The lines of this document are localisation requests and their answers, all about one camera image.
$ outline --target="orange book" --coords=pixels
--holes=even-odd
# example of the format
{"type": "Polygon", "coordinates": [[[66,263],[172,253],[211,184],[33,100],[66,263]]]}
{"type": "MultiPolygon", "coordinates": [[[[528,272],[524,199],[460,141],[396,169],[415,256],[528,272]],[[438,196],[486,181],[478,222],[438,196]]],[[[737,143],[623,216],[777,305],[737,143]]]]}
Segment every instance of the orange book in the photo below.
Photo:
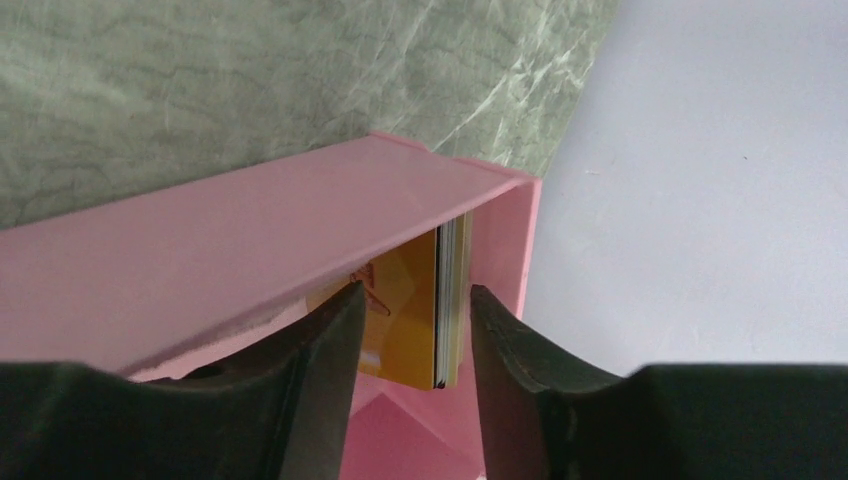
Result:
{"type": "Polygon", "coordinates": [[[349,282],[365,285],[361,372],[422,390],[456,383],[468,276],[466,221],[460,217],[413,238],[307,296],[311,311],[349,282]]]}

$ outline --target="book cover illustration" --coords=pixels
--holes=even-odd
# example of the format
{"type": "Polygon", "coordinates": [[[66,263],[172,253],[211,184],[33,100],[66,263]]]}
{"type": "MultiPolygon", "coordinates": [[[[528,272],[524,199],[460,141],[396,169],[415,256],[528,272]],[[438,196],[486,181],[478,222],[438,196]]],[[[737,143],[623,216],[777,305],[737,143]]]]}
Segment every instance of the book cover illustration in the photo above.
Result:
{"type": "Polygon", "coordinates": [[[436,232],[414,238],[307,297],[311,311],[348,282],[362,281],[365,335],[359,370],[422,390],[433,388],[436,232]]]}

